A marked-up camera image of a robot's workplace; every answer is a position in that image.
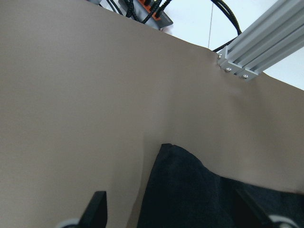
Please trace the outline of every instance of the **black cloth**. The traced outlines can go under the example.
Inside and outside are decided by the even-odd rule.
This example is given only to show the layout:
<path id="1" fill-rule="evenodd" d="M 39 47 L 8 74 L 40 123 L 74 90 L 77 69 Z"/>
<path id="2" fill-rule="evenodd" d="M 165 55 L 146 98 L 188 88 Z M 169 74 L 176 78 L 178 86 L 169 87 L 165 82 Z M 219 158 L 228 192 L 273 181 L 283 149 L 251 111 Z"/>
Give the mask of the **black cloth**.
<path id="1" fill-rule="evenodd" d="M 163 144 L 142 202 L 138 228 L 234 228 L 233 193 L 245 189 L 267 214 L 304 228 L 304 196 L 270 190 L 210 172 L 193 154 Z"/>

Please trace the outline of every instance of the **folded cloth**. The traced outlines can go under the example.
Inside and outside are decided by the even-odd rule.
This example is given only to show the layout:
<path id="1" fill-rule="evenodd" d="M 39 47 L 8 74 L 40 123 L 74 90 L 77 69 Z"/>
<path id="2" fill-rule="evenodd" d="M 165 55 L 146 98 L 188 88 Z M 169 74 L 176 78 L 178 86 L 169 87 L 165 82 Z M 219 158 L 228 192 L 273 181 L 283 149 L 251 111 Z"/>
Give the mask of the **folded cloth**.
<path id="1" fill-rule="evenodd" d="M 243 189 L 266 214 L 304 228 L 304 196 L 245 184 L 210 172 L 193 154 L 163 144 L 142 202 L 138 228 L 235 228 L 234 189 Z"/>

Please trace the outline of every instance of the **white tile floor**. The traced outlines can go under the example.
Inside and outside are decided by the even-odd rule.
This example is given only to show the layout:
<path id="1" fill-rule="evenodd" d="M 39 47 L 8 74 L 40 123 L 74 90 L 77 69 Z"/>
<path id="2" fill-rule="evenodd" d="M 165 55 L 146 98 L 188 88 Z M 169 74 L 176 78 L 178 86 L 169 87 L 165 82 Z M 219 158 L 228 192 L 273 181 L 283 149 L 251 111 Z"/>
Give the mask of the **white tile floor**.
<path id="1" fill-rule="evenodd" d="M 244 31 L 276 0 L 225 0 Z M 210 48 L 221 46 L 237 33 L 230 21 L 210 0 L 173 0 L 166 13 L 174 24 L 164 32 L 189 43 Z M 298 50 L 265 73 L 304 90 L 304 48 Z"/>

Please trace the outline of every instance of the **tile grout line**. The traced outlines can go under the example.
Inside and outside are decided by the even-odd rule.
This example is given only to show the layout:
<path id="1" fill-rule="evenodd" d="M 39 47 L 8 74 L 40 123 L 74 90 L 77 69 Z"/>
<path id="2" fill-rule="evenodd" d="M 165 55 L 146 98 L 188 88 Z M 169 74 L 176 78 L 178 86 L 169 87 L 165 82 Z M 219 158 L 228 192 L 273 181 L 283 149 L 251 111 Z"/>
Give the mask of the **tile grout line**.
<path id="1" fill-rule="evenodd" d="M 210 45 L 211 25 L 212 25 L 212 15 L 213 15 L 213 4 L 212 4 L 212 8 L 211 8 L 211 19 L 210 19 L 210 28 L 209 28 L 208 48 L 209 48 L 209 45 Z"/>

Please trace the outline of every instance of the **floor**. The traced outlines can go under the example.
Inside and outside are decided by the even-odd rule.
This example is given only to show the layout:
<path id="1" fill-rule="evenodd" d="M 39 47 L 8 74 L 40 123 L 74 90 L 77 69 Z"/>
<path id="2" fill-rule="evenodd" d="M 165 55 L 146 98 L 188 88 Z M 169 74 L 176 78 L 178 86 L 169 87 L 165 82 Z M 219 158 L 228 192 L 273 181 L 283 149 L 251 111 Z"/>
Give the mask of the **floor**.
<path id="1" fill-rule="evenodd" d="M 275 2 L 276 0 L 225 0 L 234 12 L 242 31 Z M 208 0 L 173 0 L 165 12 L 174 24 L 163 31 L 192 44 L 213 50 L 237 35 L 226 16 Z M 303 56 L 304 48 L 264 72 L 304 90 Z"/>

